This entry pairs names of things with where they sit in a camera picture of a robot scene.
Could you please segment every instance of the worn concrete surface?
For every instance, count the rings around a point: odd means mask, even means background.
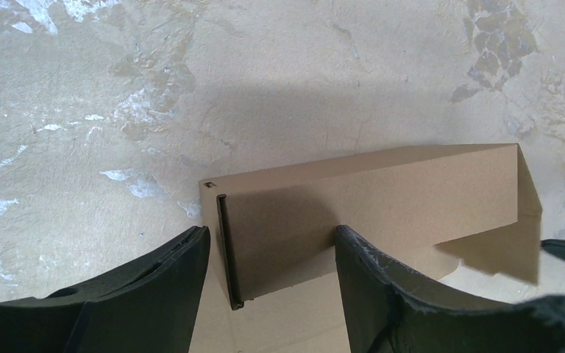
[[[543,236],[565,238],[565,1],[0,0],[0,301],[198,224],[203,177],[494,142],[521,143]],[[444,281],[514,302],[565,293],[565,264],[543,256],[538,286]],[[347,349],[334,276],[237,313],[216,286],[194,352]]]

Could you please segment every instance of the brown cardboard box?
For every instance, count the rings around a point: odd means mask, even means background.
[[[516,144],[376,151],[206,179],[200,194],[233,309],[333,272],[338,224],[435,279],[460,259],[537,279],[541,206]]]

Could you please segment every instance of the cardboard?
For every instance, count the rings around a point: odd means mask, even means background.
[[[525,264],[521,277],[536,280],[541,207],[516,144],[376,151],[205,179],[200,194],[210,263],[233,309],[334,272],[338,224],[435,279],[463,258],[483,271]],[[527,256],[507,252],[502,267],[492,252],[514,237]],[[476,263],[469,249],[489,252]]]

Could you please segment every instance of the concrete floor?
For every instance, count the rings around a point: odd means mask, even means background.
[[[198,224],[204,177],[496,142],[521,144],[543,238],[565,238],[565,1],[0,0],[0,301]],[[565,264],[443,281],[516,302],[565,293]],[[347,352],[337,286],[230,313],[209,278],[193,352]]]

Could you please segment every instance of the cardboard sheet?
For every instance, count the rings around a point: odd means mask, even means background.
[[[376,151],[206,179],[200,193],[233,309],[334,272],[338,224],[432,278],[464,258],[535,280],[541,208],[516,144]],[[493,255],[514,237],[527,256]]]

